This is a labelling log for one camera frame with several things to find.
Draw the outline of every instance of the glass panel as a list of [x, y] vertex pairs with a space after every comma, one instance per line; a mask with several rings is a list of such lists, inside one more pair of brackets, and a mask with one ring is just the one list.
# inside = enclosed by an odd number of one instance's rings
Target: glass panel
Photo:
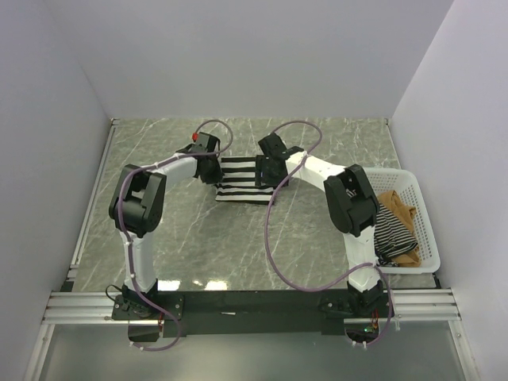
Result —
[[[58, 325], [43, 380], [463, 380], [448, 323], [394, 326], [367, 351], [319, 333], [210, 335], [166, 352], [128, 345], [119, 325]], [[169, 339], [157, 344], [167, 343]]]

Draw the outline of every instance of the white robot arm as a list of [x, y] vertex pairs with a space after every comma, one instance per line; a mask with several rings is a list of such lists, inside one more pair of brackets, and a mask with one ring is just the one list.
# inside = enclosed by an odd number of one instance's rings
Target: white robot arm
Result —
[[[171, 189], [176, 183], [184, 179], [190, 179], [196, 175], [198, 170], [198, 161], [194, 157], [185, 157], [176, 160], [166, 167], [156, 169], [153, 173], [163, 175], [166, 178], [164, 192]], [[153, 268], [153, 233], [146, 233], [143, 237], [138, 237], [135, 233], [129, 232], [133, 240], [133, 259], [134, 268], [136, 268], [137, 283], [142, 292], [148, 292], [156, 283], [156, 273]], [[124, 243], [125, 268], [129, 268], [129, 250], [127, 249], [127, 238], [120, 232]], [[125, 272], [124, 284], [134, 290], [133, 281], [128, 271]]]
[[[287, 171], [292, 172], [303, 160], [306, 152], [296, 152], [286, 160]], [[325, 181], [332, 176], [343, 173], [345, 167], [331, 164], [314, 156], [307, 156], [306, 162], [294, 175], [314, 185], [321, 191], [325, 191]], [[366, 226], [358, 237], [351, 233], [344, 234], [346, 256], [349, 268], [358, 264], [378, 264], [378, 258], [374, 250], [374, 226]], [[379, 273], [373, 267], [363, 267], [354, 271], [349, 277], [349, 284], [360, 292], [370, 290], [378, 284]]]

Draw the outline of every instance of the metal frame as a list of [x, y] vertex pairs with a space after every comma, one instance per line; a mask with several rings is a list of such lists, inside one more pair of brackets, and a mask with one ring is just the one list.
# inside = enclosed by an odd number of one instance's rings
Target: metal frame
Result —
[[108, 135], [108, 138], [106, 140], [104, 152], [102, 153], [101, 157], [101, 163], [98, 166], [98, 172], [97, 176], [95, 177], [94, 188], [92, 189], [90, 201], [88, 202], [87, 212], [85, 213], [85, 218], [83, 219], [83, 224], [81, 225], [81, 230], [79, 231], [78, 242], [76, 243], [74, 255], [72, 256], [71, 266], [79, 265], [79, 262], [81, 261], [83, 247], [85, 244], [85, 240], [87, 238], [88, 230], [90, 229], [92, 210], [94, 210], [95, 203], [97, 202], [98, 185], [101, 182], [106, 160], [110, 153], [111, 141], [113, 140], [113, 135], [117, 129], [115, 121], [116, 121], [115, 119], [111, 120], [110, 134]]
[[67, 278], [65, 279], [66, 282], [74, 282], [76, 281], [76, 276], [78, 275], [78, 264], [72, 264], [69, 267], [69, 272], [67, 273]]
[[24, 381], [37, 381], [39, 379], [54, 330], [55, 326], [53, 324], [40, 326], [32, 357], [30, 357], [29, 365], [26, 368]]
[[[459, 321], [460, 314], [451, 290], [395, 290], [394, 312], [397, 321]], [[140, 324], [113, 321], [114, 303], [101, 292], [53, 292], [42, 319], [43, 325], [56, 324]], [[362, 322], [368, 319], [345, 319]], [[143, 325], [157, 321], [143, 320]]]
[[452, 331], [453, 343], [455, 344], [466, 381], [476, 381], [480, 379], [478, 368], [475, 364], [475, 357], [473, 356], [468, 339], [466, 338], [462, 321], [449, 321], [448, 323], [450, 325], [450, 331]]

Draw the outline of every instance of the wire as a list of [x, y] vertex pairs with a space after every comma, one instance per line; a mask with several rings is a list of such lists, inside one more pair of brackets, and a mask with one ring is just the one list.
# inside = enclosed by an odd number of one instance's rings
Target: wire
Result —
[[115, 302], [115, 299], [110, 295], [108, 294], [108, 289], [112, 287], [114, 289], [116, 289], [117, 291], [121, 292], [121, 288], [119, 286], [115, 286], [114, 284], [110, 284], [106, 287], [106, 296], [111, 299], [113, 302]]
[[323, 290], [328, 290], [330, 287], [335, 286], [340, 281], [346, 279], [350, 274], [352, 274], [354, 271], [358, 270], [359, 268], [362, 268], [362, 267], [373, 267], [373, 268], [375, 268], [376, 271], [379, 273], [380, 277], [383, 279], [383, 281], [385, 282], [385, 284], [387, 286], [387, 291], [388, 291], [388, 319], [387, 319], [387, 324], [383, 327], [383, 330], [379, 333], [378, 337], [376, 337], [370, 343], [367, 343], [367, 345], [374, 344], [381, 337], [383, 337], [385, 335], [385, 333], [387, 331], [387, 327], [390, 324], [391, 314], [392, 314], [392, 311], [393, 311], [393, 303], [392, 303], [392, 300], [391, 300], [390, 285], [388, 284], [387, 277], [383, 274], [383, 272], [379, 269], [379, 267], [377, 267], [375, 264], [368, 263], [368, 262], [365, 263], [365, 264], [358, 264], [355, 267], [351, 267], [343, 275], [339, 276], [337, 279], [333, 280], [330, 283], [327, 283], [324, 286], [309, 287], [309, 288], [307, 288], [307, 287], [299, 286], [298, 284], [293, 283], [288, 278], [286, 278], [284, 276], [284, 274], [277, 268], [277, 265], [275, 264], [275, 261], [273, 259], [273, 255], [272, 255], [271, 249], [270, 249], [270, 242], [269, 242], [269, 239], [268, 239], [268, 225], [270, 223], [270, 212], [271, 212], [271, 208], [273, 206], [273, 203], [275, 201], [275, 198], [277, 197], [277, 194], [280, 192], [280, 190], [282, 189], [284, 184], [286, 184], [289, 181], [289, 179], [291, 177], [293, 177], [293, 175], [296, 172], [298, 172], [300, 170], [300, 168], [302, 168], [305, 165], [305, 162], [307, 160], [308, 155], [321, 143], [321, 140], [323, 138], [323, 132], [321, 131], [321, 129], [317, 125], [315, 125], [314, 123], [309, 122], [309, 121], [287, 121], [286, 123], [282, 123], [279, 127], [276, 127], [272, 131], [272, 133], [280, 130], [282, 127], [285, 127], [287, 125], [293, 125], [293, 124], [296, 124], [296, 123], [301, 123], [301, 124], [304, 124], [304, 125], [309, 125], [310, 127], [314, 128], [317, 131], [317, 133], [319, 134], [319, 138], [316, 140], [316, 142], [312, 146], [310, 146], [310, 148], [307, 151], [307, 153], [303, 156], [303, 159], [300, 162], [300, 164], [297, 165], [296, 168], [293, 171], [291, 171], [283, 179], [283, 181], [280, 182], [280, 184], [275, 188], [275, 190], [273, 191], [273, 194], [271, 195], [270, 202], [268, 203], [268, 207], [267, 207], [267, 214], [266, 214], [266, 217], [265, 217], [265, 220], [264, 220], [264, 248], [265, 248], [265, 250], [267, 252], [267, 259], [270, 262], [270, 265], [271, 265], [271, 268], [273, 268], [273, 271], [281, 278], [281, 280], [286, 285], [288, 285], [289, 287], [294, 288], [295, 290], [303, 291], [303, 292], [319, 292], [319, 291], [323, 291]]
[[372, 312], [372, 328], [378, 329], [379, 328], [379, 311], [376, 308], [374, 312]]
[[125, 244], [127, 245], [127, 253], [128, 253], [127, 257], [128, 257], [128, 262], [129, 262], [129, 269], [128, 270], [129, 270], [129, 274], [130, 274], [132, 282], [133, 282], [134, 290], [136, 291], [136, 294], [140, 297], [140, 299], [143, 302], [145, 302], [152, 308], [158, 310], [162, 314], [165, 314], [166, 316], [168, 316], [176, 324], [176, 327], [177, 327], [177, 333], [176, 333], [175, 339], [171, 343], [169, 343], [165, 346], [153, 348], [153, 347], [144, 347], [141, 344], [133, 343], [133, 345], [135, 347], [137, 347], [141, 350], [148, 351], [148, 352], [160, 352], [160, 351], [163, 351], [163, 350], [173, 347], [178, 342], [180, 337], [182, 336], [182, 326], [180, 325], [179, 320], [171, 312], [165, 310], [163, 307], [158, 306], [157, 304], [152, 302], [150, 299], [146, 298], [140, 290], [139, 284], [136, 281], [136, 271], [134, 269], [133, 239], [130, 236], [129, 231], [125, 227], [125, 222], [124, 222], [123, 198], [125, 197], [125, 195], [127, 193], [127, 189], [129, 187], [130, 181], [138, 173], [141, 173], [144, 171], [152, 171], [152, 170], [157, 169], [158, 167], [166, 167], [167, 165], [170, 165], [171, 163], [174, 163], [175, 161], [181, 160], [185, 157], [213, 156], [213, 155], [219, 155], [219, 154], [227, 151], [228, 148], [231, 147], [231, 144], [233, 143], [233, 131], [231, 130], [229, 125], [227, 123], [225, 123], [224, 121], [221, 121], [220, 119], [209, 119], [208, 121], [204, 121], [201, 125], [199, 125], [195, 132], [197, 133], [200, 129], [202, 129], [205, 125], [208, 125], [209, 123], [218, 123], [218, 124], [223, 125], [227, 129], [227, 131], [229, 133], [229, 141], [228, 141], [228, 144], [223, 149], [219, 149], [216, 152], [184, 153], [182, 155], [175, 155], [175, 156], [169, 157], [157, 164], [151, 164], [151, 165], [147, 165], [144, 167], [139, 167], [139, 168], [131, 171], [129, 174], [127, 174], [123, 183], [121, 184], [120, 194], [119, 194], [119, 198], [118, 198], [118, 224], [120, 225], [120, 230], [125, 235], [125, 239], [126, 239]]

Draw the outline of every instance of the black mounting plate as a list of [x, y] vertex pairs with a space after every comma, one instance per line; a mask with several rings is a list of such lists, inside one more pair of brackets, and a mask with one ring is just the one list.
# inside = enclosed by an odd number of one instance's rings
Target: black mounting plate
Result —
[[[287, 291], [160, 291], [153, 299], [169, 310], [182, 326], [182, 336], [230, 333], [321, 332], [344, 335], [345, 318], [370, 318], [378, 310], [380, 318], [388, 314], [386, 292], [365, 310], [352, 311], [346, 289], [321, 292]], [[118, 295], [113, 320], [157, 320], [159, 313], [141, 317], [124, 311]], [[145, 326], [148, 331], [154, 327]], [[164, 316], [164, 337], [175, 337], [176, 324]], [[147, 336], [139, 335], [146, 340]]]

